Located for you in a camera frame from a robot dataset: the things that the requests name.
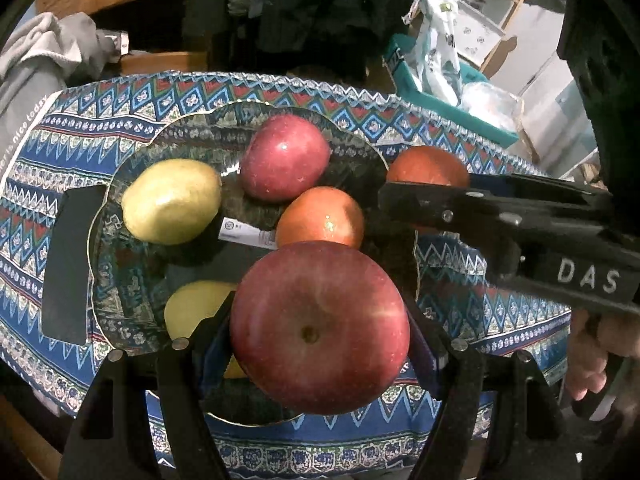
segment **teal storage bin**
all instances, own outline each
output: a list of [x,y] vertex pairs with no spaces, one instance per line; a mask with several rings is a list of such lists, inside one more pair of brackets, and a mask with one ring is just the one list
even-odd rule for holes
[[[436,112],[444,119],[448,119],[458,126],[462,126],[471,132],[483,136],[485,139],[495,142],[503,148],[508,148],[518,140],[518,134],[516,132],[508,132],[491,126],[483,120],[473,117],[460,108],[451,106],[433,95],[418,91],[414,79],[409,72],[409,66],[404,60],[404,54],[410,52],[414,45],[414,38],[404,34],[395,34],[391,37],[385,53],[386,65],[396,83],[398,95],[402,99],[416,106]],[[482,73],[463,61],[460,61],[460,75],[462,76],[463,84],[476,81],[489,81]]]

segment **patterned tablecloth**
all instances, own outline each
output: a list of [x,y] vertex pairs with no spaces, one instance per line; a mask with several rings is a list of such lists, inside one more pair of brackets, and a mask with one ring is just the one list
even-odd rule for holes
[[[118,165],[162,127],[229,101],[258,99],[312,108],[366,136],[392,160],[407,145],[436,144],[474,173],[535,173],[519,158],[396,96],[300,79],[237,73],[128,76],[63,91],[33,127],[9,169],[0,203],[0,355],[33,388],[75,414],[110,345],[92,322],[76,346],[40,332],[42,280],[58,200],[71,187],[106,183]],[[549,381],[564,373],[569,309],[488,285],[485,261],[455,237],[421,237],[420,307],[452,336],[483,352],[526,348]],[[172,464],[158,400],[147,396],[154,447]],[[476,434],[486,432],[489,398]],[[438,402],[409,364],[377,401],[341,416],[301,415],[270,428],[208,417],[226,465],[243,478],[313,478],[409,465],[433,425]]]

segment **tablecloth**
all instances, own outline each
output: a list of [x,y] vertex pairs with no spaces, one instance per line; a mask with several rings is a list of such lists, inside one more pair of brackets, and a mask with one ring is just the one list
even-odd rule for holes
[[[365,136],[393,159],[407,145],[435,144],[474,173],[537,173],[532,165],[428,110],[396,96],[338,85],[240,73],[177,73],[116,78],[59,94],[26,137],[0,199],[0,356],[33,388],[75,414],[111,349],[90,307],[90,339],[76,346],[40,332],[42,280],[58,200],[71,187],[107,183],[118,165],[177,118],[238,99],[299,106]],[[548,380],[564,373],[567,306],[499,290],[484,278],[478,251],[453,235],[418,241],[419,306],[451,336],[483,352],[530,351]],[[172,464],[158,400],[149,394],[150,428],[160,463]],[[476,435],[490,421],[481,403]],[[410,465],[424,446],[439,402],[406,364],[369,406],[340,416],[301,415],[270,428],[240,428],[207,417],[233,476],[316,478]]]

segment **orange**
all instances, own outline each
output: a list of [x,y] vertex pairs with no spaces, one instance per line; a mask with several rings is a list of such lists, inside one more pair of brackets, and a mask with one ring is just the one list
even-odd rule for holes
[[358,203],[335,187],[313,187],[287,207],[276,227],[278,247],[327,240],[360,248],[364,216]]
[[452,153],[436,146],[414,146],[398,155],[386,173],[392,182],[468,187],[466,167]]

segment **human hand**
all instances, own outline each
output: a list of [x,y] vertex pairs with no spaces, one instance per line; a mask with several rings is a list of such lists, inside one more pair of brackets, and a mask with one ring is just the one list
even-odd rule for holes
[[586,310],[572,310],[564,384],[575,400],[581,400],[587,391],[598,393],[607,384],[604,369],[608,352],[623,357],[640,357],[640,317],[633,314],[602,316],[597,338],[586,331],[588,319]]

